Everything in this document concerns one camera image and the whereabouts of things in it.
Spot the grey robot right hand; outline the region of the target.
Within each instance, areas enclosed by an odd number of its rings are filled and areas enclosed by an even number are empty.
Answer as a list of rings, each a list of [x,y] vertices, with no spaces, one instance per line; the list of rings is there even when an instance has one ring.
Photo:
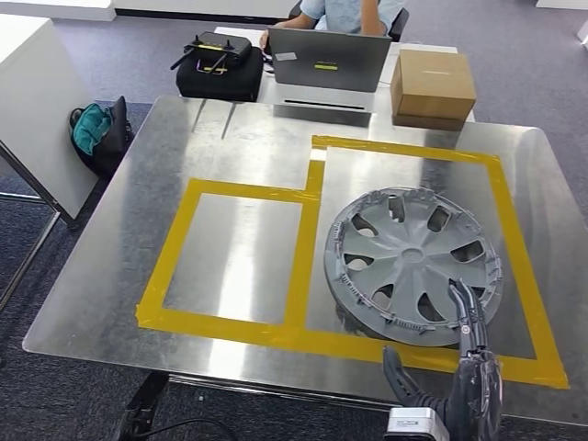
[[[395,348],[384,347],[383,373],[400,403],[389,410],[385,440],[498,439],[503,382],[483,308],[462,279],[450,280],[448,294],[456,306],[460,337],[451,393],[430,395],[405,370]]]

